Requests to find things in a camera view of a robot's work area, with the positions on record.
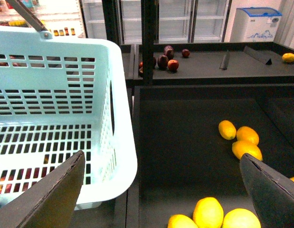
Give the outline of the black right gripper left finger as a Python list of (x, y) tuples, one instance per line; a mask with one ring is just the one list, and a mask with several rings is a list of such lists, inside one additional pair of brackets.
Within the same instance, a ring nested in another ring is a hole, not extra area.
[(31, 188), (0, 209), (0, 228), (67, 228), (85, 172), (78, 151)]

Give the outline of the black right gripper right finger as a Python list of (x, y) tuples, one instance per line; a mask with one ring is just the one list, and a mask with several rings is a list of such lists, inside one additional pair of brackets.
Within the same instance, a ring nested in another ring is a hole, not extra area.
[(240, 172), (263, 228), (294, 228), (294, 181), (245, 153)]

